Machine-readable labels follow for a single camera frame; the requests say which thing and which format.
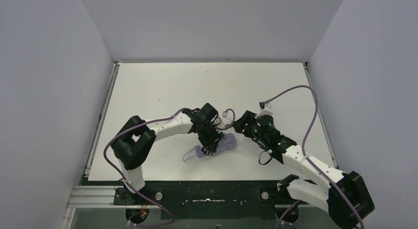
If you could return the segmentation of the lavender folding umbrella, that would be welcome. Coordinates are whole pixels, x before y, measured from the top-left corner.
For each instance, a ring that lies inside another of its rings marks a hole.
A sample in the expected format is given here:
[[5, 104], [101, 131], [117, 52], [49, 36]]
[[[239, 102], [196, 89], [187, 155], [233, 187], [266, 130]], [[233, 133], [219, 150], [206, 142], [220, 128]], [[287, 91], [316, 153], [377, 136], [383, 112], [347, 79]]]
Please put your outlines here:
[[197, 158], [203, 158], [203, 157], [206, 157], [206, 156], [212, 156], [213, 157], [213, 156], [219, 155], [219, 154], [221, 154], [225, 151], [233, 150], [233, 149], [236, 148], [236, 146], [237, 146], [237, 140], [236, 140], [236, 137], [234, 136], [234, 134], [227, 133], [227, 134], [224, 135], [224, 137], [218, 143], [218, 147], [217, 147], [215, 152], [211, 152], [209, 150], [206, 150], [201, 145], [196, 145], [193, 149], [187, 151], [183, 155], [182, 160], [184, 162], [188, 161], [192, 152], [195, 153]]

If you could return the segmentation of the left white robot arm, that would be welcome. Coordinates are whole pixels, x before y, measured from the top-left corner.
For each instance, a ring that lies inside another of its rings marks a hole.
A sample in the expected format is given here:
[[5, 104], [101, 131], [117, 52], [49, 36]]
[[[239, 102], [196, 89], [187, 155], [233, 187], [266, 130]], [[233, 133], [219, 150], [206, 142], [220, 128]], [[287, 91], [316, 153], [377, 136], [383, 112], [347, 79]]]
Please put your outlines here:
[[216, 152], [225, 136], [212, 123], [217, 115], [217, 110], [206, 103], [202, 108], [181, 108], [172, 116], [155, 120], [131, 117], [107, 145], [112, 148], [120, 163], [117, 171], [128, 191], [136, 193], [145, 187], [142, 164], [153, 144], [159, 140], [178, 134], [195, 133], [205, 150]]

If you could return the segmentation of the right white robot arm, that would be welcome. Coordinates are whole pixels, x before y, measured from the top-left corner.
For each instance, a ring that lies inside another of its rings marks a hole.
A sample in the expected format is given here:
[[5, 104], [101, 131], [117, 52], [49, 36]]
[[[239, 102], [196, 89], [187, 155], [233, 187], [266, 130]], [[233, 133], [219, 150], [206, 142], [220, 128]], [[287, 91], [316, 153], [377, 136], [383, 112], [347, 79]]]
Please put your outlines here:
[[279, 182], [279, 192], [327, 212], [340, 228], [354, 228], [375, 210], [361, 175], [355, 171], [346, 173], [309, 156], [301, 145], [275, 128], [271, 115], [246, 111], [233, 128], [257, 143], [272, 159], [307, 178], [289, 175]]

